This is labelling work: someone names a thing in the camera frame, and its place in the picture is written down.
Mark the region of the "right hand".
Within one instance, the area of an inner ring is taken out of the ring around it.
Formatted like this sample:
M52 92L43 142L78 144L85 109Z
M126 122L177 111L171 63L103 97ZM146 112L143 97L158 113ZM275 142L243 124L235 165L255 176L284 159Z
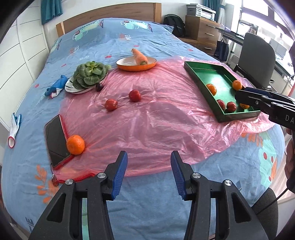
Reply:
M289 179L294 170L294 146L292 138L289 140L286 148L286 164L284 167L284 172L287 179Z

